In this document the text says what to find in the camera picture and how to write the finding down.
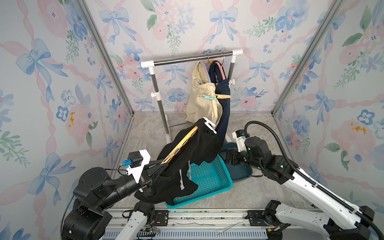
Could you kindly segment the white clothespin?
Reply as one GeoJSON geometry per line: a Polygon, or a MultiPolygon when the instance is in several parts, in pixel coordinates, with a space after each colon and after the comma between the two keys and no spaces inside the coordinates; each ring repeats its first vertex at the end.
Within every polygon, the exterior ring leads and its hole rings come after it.
{"type": "Polygon", "coordinates": [[[211,121],[209,120],[208,118],[204,117],[204,124],[214,133],[214,134],[217,134],[217,131],[216,131],[216,125],[211,121]]]}

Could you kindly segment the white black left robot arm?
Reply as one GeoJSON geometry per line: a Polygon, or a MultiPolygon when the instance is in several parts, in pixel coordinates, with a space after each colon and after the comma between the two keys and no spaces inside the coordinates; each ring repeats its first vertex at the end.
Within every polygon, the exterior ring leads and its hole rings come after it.
{"type": "Polygon", "coordinates": [[[147,165],[138,180],[129,173],[113,180],[108,170],[101,167],[86,171],[73,191],[73,209],[62,220],[61,238],[99,240],[112,219],[107,210],[139,189],[145,194],[151,192],[163,170],[161,166],[147,165]]]}

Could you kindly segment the orange clothes hanger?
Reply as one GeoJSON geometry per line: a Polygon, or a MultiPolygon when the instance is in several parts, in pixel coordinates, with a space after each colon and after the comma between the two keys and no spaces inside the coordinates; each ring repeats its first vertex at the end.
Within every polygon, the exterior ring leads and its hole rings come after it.
{"type": "Polygon", "coordinates": [[[167,155],[167,157],[161,162],[162,164],[169,163],[172,158],[181,150],[181,148],[189,141],[189,139],[197,132],[198,127],[194,127],[190,130],[183,139],[174,147],[174,149],[167,155]]]}

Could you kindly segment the black shorts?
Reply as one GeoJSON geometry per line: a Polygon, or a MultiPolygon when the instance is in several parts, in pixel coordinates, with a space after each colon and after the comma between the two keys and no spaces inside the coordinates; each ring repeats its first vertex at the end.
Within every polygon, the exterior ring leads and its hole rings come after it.
{"type": "Polygon", "coordinates": [[[203,162],[211,163],[223,146],[223,141],[214,132],[214,128],[210,129],[207,126],[209,123],[208,119],[199,119],[193,126],[181,130],[175,140],[162,149],[158,160],[164,160],[190,131],[197,128],[152,185],[152,193],[146,197],[144,193],[137,191],[136,199],[150,204],[165,202],[174,206],[176,198],[189,196],[198,189],[199,186],[188,177],[190,165],[199,166],[203,162]]]}

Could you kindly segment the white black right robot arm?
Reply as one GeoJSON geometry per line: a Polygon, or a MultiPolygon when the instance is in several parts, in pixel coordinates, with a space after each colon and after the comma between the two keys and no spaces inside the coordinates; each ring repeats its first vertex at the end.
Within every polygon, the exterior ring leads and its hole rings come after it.
{"type": "Polygon", "coordinates": [[[308,175],[289,159],[280,138],[271,127],[259,121],[250,121],[243,129],[233,132],[233,138],[237,146],[225,151],[225,162],[259,169],[261,177],[295,191],[320,209],[319,212],[311,212],[271,200],[261,217],[262,221],[272,226],[270,234],[281,233],[294,225],[330,240],[369,240],[372,233],[376,233],[380,240],[384,238],[383,232],[374,224],[375,213],[371,208],[359,207],[342,199],[308,175]],[[250,125],[267,129],[275,138],[281,155],[272,154],[265,140],[250,136],[250,125]]]}

